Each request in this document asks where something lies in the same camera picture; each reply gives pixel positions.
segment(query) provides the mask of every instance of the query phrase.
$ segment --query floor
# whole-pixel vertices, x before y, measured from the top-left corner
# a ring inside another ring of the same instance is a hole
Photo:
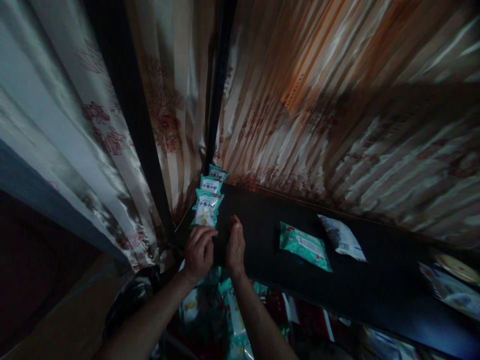
[[[91,359],[102,343],[105,317],[127,274],[103,254],[65,298],[1,360]]]

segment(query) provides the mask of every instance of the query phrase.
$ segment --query black pole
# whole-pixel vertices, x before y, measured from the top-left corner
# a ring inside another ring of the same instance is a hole
[[[218,48],[215,58],[215,70],[213,73],[212,94],[210,97],[210,112],[208,116],[208,135],[206,142],[206,157],[203,173],[208,175],[209,164],[212,163],[215,154],[215,143],[219,128],[220,110],[224,96],[224,84],[227,78],[227,66],[229,63],[230,42],[234,28],[235,9],[237,0],[223,0],[220,16],[220,30],[218,36]]]
[[[170,245],[176,246],[164,177],[125,4],[121,0],[85,0],[84,5],[158,210],[163,234]]]

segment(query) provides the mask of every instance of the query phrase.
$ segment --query floral curtain pattern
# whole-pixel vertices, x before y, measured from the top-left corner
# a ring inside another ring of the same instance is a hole
[[[195,200],[205,161],[214,0],[126,1],[172,220]]]
[[[80,1],[0,1],[0,136],[132,268],[170,266],[135,147]]]
[[[471,1],[240,0],[216,165],[478,247],[479,25]]]

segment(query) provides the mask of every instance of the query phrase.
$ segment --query black table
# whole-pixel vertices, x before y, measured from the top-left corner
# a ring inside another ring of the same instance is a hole
[[[243,224],[245,270],[252,279],[416,347],[461,359],[480,359],[480,325],[434,298],[419,271],[418,261],[432,264],[426,244],[387,226],[334,216],[328,210],[312,210],[236,186],[224,184],[222,193],[219,234],[214,241],[216,264],[225,263],[230,216],[235,214]],[[368,263],[337,254],[317,214],[348,225]],[[192,219],[191,211],[177,231],[182,245],[188,239]],[[333,272],[280,250],[280,221],[323,239]],[[452,255],[474,265],[462,253]]]

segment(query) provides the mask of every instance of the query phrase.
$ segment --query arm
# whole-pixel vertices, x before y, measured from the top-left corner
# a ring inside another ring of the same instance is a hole
[[[182,301],[214,261],[212,236],[217,231],[196,226],[185,246],[185,267],[139,309],[97,351],[94,359],[148,359]]]
[[[255,359],[298,359],[245,273],[244,231],[236,215],[232,220],[234,224],[226,246],[226,266],[253,355]]]

